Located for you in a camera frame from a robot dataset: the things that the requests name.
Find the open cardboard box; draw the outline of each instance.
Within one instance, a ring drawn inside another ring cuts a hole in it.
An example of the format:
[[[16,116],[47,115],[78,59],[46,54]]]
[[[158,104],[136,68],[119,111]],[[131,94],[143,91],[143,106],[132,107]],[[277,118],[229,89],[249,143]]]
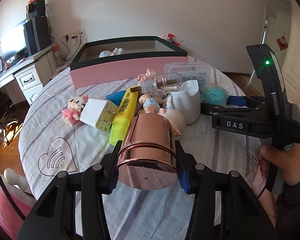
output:
[[[99,58],[105,50],[122,48],[124,54]],[[70,64],[75,88],[136,78],[146,70],[163,74],[163,66],[188,62],[188,52],[156,36],[115,38],[86,43]]]

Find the heart pattern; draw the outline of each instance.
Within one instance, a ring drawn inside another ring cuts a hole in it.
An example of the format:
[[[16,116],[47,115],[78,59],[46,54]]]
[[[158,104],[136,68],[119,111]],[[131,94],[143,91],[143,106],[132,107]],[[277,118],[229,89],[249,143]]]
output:
[[[69,143],[62,137],[54,139],[38,161],[38,168],[43,175],[56,176],[59,171],[76,172],[73,153]]]

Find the striped tablecloth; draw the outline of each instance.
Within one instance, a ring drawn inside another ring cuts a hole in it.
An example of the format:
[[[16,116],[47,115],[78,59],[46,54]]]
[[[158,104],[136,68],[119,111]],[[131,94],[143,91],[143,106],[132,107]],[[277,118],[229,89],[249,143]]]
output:
[[[225,88],[230,95],[243,95],[217,69],[212,68],[210,83]],[[61,110],[68,99],[84,94],[104,99],[136,84],[137,79],[127,79],[75,89],[68,68],[44,87],[29,109],[19,139],[22,165],[35,198],[40,197],[59,171],[70,174],[85,171],[113,150],[108,142],[109,132],[103,133],[81,122],[71,127],[62,120]],[[259,139],[215,130],[211,127],[211,117],[201,114],[195,123],[186,126],[179,140],[185,152],[193,154],[197,162],[218,172],[237,170],[252,184],[258,168]],[[193,195],[183,192],[178,181],[155,191],[133,189],[118,182],[113,193],[103,197],[111,238],[184,239],[193,199]],[[220,223],[220,204],[217,194],[215,224]],[[75,205],[77,233],[82,234],[80,193]]]

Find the copper metallic container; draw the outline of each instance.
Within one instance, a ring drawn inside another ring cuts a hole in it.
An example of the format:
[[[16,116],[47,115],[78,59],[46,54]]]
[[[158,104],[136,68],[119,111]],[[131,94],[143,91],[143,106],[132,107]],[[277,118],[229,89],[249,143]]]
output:
[[[171,186],[178,179],[171,123],[159,114],[134,117],[119,152],[119,180],[138,189]]]

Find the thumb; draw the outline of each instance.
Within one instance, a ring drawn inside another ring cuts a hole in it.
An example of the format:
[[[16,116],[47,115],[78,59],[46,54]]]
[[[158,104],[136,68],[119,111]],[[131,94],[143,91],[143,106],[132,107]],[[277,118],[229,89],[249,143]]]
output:
[[[268,161],[272,162],[277,167],[284,169],[286,161],[286,151],[278,150],[270,145],[263,145],[259,153]]]

